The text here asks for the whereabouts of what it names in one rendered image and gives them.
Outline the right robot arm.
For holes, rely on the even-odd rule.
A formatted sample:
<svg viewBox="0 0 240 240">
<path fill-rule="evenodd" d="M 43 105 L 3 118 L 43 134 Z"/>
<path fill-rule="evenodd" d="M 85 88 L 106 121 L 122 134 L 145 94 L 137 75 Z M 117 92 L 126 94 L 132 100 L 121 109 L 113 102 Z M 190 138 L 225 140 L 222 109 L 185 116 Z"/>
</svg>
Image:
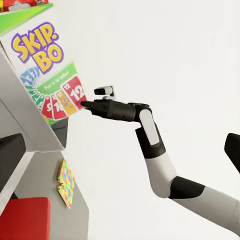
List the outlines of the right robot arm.
<svg viewBox="0 0 240 240">
<path fill-rule="evenodd" d="M 161 138 L 157 124 L 145 103 L 116 101 L 113 85 L 98 87 L 99 101 L 80 105 L 104 119 L 140 122 L 135 130 L 147 167 L 151 190 L 159 198 L 169 198 L 195 214 L 240 237 L 240 200 L 212 187 L 178 176 Z"/>
</svg>

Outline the jigsaw puzzle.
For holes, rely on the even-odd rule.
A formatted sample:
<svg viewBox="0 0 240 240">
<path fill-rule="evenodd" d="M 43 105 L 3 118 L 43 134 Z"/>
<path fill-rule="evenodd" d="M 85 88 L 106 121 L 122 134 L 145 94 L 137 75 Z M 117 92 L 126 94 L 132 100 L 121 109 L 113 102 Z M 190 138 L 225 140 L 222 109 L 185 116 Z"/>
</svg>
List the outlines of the jigsaw puzzle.
<svg viewBox="0 0 240 240">
<path fill-rule="evenodd" d="M 62 158 L 61 161 L 58 181 L 61 183 L 61 185 L 58 186 L 58 190 L 65 200 L 68 208 L 71 209 L 75 177 L 73 176 L 65 158 Z"/>
</svg>

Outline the board game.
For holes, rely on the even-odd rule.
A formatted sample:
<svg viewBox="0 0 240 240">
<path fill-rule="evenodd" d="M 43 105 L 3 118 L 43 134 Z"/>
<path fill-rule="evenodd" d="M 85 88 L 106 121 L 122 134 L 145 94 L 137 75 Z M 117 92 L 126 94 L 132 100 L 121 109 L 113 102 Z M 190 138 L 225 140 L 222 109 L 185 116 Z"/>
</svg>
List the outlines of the board game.
<svg viewBox="0 0 240 240">
<path fill-rule="evenodd" d="M 29 7 L 9 11 L 17 2 Z M 73 57 L 53 3 L 0 0 L 0 46 L 51 125 L 87 109 Z"/>
</svg>

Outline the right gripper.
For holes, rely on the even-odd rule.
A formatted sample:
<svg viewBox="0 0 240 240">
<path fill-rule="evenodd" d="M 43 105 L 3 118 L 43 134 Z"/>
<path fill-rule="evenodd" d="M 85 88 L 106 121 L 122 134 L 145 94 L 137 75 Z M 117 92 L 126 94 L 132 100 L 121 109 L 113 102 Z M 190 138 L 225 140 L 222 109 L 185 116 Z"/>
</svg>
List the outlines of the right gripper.
<svg viewBox="0 0 240 240">
<path fill-rule="evenodd" d="M 111 99 L 81 101 L 80 105 L 92 111 L 94 115 L 100 115 L 104 119 L 121 121 L 126 113 L 126 106 L 123 102 Z"/>
</svg>

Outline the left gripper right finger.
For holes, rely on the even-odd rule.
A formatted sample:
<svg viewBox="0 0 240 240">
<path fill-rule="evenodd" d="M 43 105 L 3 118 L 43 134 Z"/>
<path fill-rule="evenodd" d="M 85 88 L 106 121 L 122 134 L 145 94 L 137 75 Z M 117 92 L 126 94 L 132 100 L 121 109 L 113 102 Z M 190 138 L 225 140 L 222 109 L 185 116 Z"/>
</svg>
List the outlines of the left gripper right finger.
<svg viewBox="0 0 240 240">
<path fill-rule="evenodd" d="M 229 133 L 227 135 L 224 151 L 240 173 L 240 135 Z"/>
</svg>

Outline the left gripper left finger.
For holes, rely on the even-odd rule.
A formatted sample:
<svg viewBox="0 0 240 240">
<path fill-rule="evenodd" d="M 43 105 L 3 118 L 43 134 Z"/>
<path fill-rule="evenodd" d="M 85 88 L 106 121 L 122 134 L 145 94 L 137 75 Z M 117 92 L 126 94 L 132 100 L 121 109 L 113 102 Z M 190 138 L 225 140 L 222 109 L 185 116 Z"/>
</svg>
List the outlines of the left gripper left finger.
<svg viewBox="0 0 240 240">
<path fill-rule="evenodd" d="M 26 153 L 22 133 L 0 138 L 0 193 Z"/>
</svg>

